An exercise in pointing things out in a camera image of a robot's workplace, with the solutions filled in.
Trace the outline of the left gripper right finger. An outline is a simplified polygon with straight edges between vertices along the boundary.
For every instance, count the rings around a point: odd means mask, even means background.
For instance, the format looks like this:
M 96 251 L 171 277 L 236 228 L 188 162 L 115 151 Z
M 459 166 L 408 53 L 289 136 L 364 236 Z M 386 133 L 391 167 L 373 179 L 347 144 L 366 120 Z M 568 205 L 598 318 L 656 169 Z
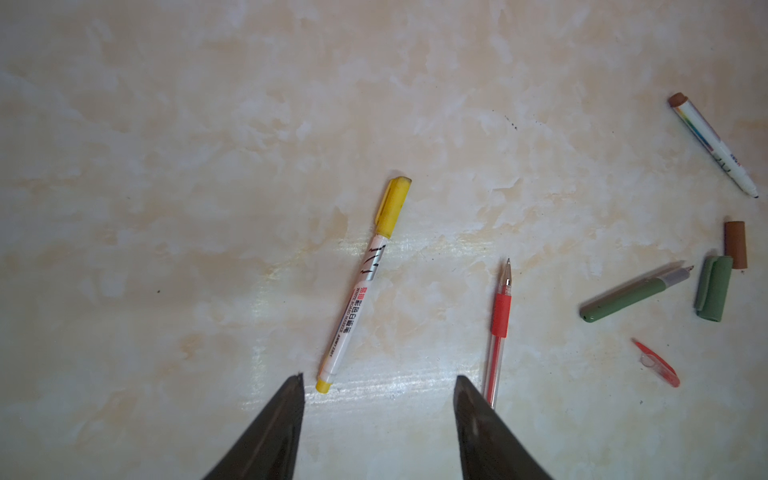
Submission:
M 464 479 L 551 479 L 464 375 L 453 406 Z

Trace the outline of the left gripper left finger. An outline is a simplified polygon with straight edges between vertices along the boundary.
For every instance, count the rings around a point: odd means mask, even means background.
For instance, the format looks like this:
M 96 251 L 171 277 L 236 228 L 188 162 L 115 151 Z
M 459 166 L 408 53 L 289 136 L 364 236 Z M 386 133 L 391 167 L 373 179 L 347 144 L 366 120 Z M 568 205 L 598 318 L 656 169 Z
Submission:
M 286 379 L 204 479 L 292 479 L 304 409 L 299 373 Z

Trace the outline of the white pen yellow end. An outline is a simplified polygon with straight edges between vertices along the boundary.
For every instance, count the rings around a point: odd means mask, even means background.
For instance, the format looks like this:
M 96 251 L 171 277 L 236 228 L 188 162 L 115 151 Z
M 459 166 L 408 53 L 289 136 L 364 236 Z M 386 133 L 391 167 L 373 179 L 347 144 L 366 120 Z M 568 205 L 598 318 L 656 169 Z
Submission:
M 317 376 L 315 388 L 321 394 L 329 392 L 335 376 L 340 370 L 342 360 L 363 310 L 368 290 L 373 284 L 388 242 L 387 237 L 376 234 L 368 245 L 355 285 Z

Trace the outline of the red gel pen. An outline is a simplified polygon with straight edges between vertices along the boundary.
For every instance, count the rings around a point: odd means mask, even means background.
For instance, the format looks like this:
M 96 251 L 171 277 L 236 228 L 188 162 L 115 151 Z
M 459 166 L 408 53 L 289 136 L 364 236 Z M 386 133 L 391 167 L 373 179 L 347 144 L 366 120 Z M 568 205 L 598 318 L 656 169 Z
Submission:
M 486 361 L 483 396 L 492 409 L 495 408 L 500 372 L 503 358 L 504 342 L 508 335 L 509 319 L 512 300 L 512 269 L 507 259 L 499 278 L 496 289 L 490 325 L 490 341 Z

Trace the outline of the clear red pen cap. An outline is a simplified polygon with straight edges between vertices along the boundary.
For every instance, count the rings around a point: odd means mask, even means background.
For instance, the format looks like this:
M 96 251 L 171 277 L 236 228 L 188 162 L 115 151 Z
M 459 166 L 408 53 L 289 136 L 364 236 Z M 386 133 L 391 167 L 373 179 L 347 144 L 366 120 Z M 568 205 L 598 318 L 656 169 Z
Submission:
M 647 347 L 636 338 L 632 338 L 631 341 L 641 352 L 640 363 L 645 368 L 652 370 L 659 378 L 664 380 L 673 388 L 678 388 L 680 386 L 680 378 L 671 365 L 669 365 L 655 351 Z

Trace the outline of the yellow pen cap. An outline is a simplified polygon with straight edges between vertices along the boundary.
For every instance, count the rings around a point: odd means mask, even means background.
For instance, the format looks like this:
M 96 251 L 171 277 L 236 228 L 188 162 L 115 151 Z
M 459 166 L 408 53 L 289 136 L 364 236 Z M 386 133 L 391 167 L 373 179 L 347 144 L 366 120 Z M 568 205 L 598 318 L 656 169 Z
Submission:
M 404 206 L 412 180 L 399 176 L 389 181 L 375 216 L 375 234 L 390 238 Z

